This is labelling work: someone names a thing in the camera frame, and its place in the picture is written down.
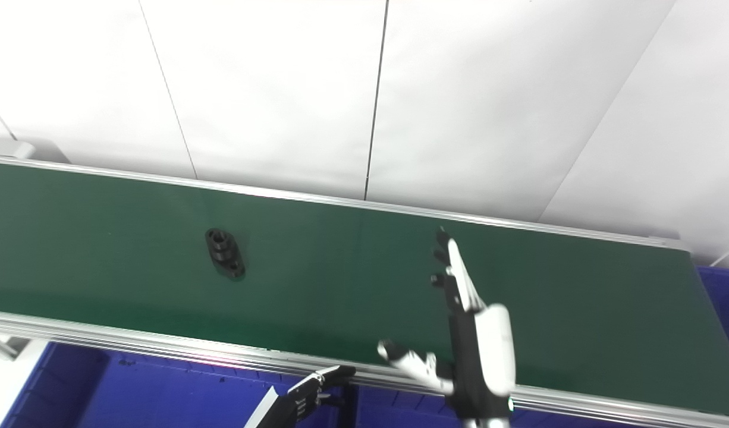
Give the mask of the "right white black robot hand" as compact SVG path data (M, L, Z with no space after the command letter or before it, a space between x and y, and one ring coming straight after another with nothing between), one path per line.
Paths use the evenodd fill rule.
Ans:
M463 427L509 427L516 360L510 314L480 297L456 240L443 228L433 256L443 270L431 276L443 290L453 360L382 339L376 349L392 367L441 394Z

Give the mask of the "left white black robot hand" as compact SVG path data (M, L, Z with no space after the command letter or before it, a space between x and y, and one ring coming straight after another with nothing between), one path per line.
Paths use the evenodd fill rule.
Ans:
M294 427L319 407L343 407L345 398L328 390L348 385L356 372L354 366L335 365L310 372L283 395L271 387L244 426Z

